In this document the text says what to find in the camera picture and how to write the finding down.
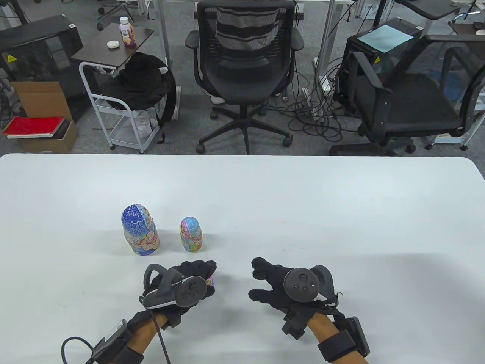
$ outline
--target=white sticker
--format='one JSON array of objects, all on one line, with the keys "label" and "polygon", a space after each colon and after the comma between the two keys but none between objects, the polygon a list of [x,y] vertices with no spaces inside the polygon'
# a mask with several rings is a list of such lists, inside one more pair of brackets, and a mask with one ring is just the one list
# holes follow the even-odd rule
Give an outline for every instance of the white sticker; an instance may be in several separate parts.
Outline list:
[{"label": "white sticker", "polygon": [[121,327],[123,326],[123,320],[121,320],[120,322],[118,322],[110,331],[110,333],[108,335],[106,335],[104,337],[104,341],[108,341],[110,339],[110,337],[112,337],[114,335],[115,332],[117,332]]}]

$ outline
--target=light blue paper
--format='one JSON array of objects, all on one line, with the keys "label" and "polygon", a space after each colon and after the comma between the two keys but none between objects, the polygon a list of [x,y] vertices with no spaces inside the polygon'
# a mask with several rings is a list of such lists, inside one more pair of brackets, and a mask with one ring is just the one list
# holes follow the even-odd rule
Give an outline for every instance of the light blue paper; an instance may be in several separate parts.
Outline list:
[{"label": "light blue paper", "polygon": [[383,25],[357,39],[382,53],[386,53],[412,38],[409,34],[403,33],[389,25]]}]

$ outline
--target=gray carpet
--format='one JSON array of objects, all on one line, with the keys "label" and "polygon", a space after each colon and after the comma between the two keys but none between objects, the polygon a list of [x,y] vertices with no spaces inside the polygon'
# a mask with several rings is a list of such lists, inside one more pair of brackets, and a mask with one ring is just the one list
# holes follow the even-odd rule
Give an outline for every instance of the gray carpet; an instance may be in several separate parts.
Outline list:
[{"label": "gray carpet", "polygon": [[[97,23],[97,9],[102,3],[96,0],[74,0],[71,3],[63,4],[61,0],[42,0],[40,4],[32,0],[19,0],[30,20],[42,19],[55,14],[65,14],[78,27],[83,40],[95,35]],[[310,78],[312,72],[312,57],[314,57],[320,47],[325,21],[326,2],[308,1],[305,3],[305,20],[300,22],[299,30],[305,40],[305,48],[297,53],[298,70]],[[182,86],[182,97],[180,105],[180,116],[176,122],[166,125],[166,143],[163,145],[152,144],[146,151],[149,154],[195,154],[195,146],[198,139],[212,130],[220,127],[227,121],[224,116],[219,120],[209,119],[210,98],[206,96],[196,85],[193,75],[192,51],[185,48],[183,43],[189,31],[196,29],[196,21],[193,20],[194,4],[192,1],[166,1],[166,24],[170,41],[170,50],[174,62],[174,76],[177,84]],[[118,22],[122,12],[119,12],[108,19],[109,22]],[[424,19],[414,14],[408,9],[394,5],[391,17],[401,17],[418,25],[424,24]],[[433,24],[431,33],[449,33],[450,28],[446,24],[449,18],[442,19]],[[141,16],[135,16],[135,25],[156,29],[154,21]],[[467,21],[478,21],[480,18],[469,17]],[[353,35],[361,25],[361,20],[353,16],[350,22],[342,21],[337,32],[337,39],[331,59],[342,56],[347,37]],[[362,29],[368,29],[372,21],[367,20]],[[161,55],[160,42],[157,36],[149,39],[141,48],[141,51]],[[293,81],[294,89],[297,91],[296,78]],[[300,78],[302,85],[306,81]],[[276,111],[268,111],[265,117],[259,117],[262,121],[288,128],[289,117],[280,115]],[[359,121],[355,119],[341,118],[342,127],[356,130]],[[108,121],[107,126],[113,125],[113,121]],[[84,117],[77,123],[79,138],[73,148],[73,153],[138,153],[134,149],[117,147],[111,151],[108,148],[106,139],[99,128],[97,119],[92,110],[89,110]],[[303,132],[293,132],[294,140],[290,148],[281,145],[282,138],[264,131],[250,130],[250,145],[252,154],[263,155],[327,155],[333,143],[326,141],[319,136],[305,135]],[[413,156],[461,156],[470,158],[480,169],[485,172],[484,127],[478,130],[466,152],[461,151],[458,146],[435,146],[431,151],[423,148],[421,140],[416,140],[418,150]],[[356,133],[344,132],[342,144],[366,142],[365,138],[360,138]],[[14,140],[0,138],[0,155],[11,152],[22,152],[20,146]],[[206,154],[245,154],[243,136],[241,131],[228,132],[214,140],[206,143]]]}]

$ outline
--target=red notebook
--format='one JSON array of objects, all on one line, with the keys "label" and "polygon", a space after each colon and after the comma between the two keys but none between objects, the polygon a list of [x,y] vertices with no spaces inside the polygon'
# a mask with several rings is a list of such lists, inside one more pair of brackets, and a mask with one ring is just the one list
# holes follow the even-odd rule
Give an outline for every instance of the red notebook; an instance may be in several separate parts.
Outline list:
[{"label": "red notebook", "polygon": [[53,136],[64,121],[63,116],[20,117],[16,116],[2,134],[9,139],[47,138]]}]

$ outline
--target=black bag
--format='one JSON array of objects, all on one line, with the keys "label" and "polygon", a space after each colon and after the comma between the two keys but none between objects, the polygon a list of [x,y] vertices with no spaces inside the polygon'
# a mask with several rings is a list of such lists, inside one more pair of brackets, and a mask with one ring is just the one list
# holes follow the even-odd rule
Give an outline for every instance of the black bag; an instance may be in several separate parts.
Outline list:
[{"label": "black bag", "polygon": [[[132,110],[146,110],[167,95],[162,117],[157,114],[158,124],[162,127],[172,118],[177,103],[174,75],[171,70],[161,73],[162,67],[167,65],[161,59],[136,52],[126,63],[125,69],[104,84],[103,95],[123,100]],[[108,103],[117,110],[124,109],[118,102]]]}]

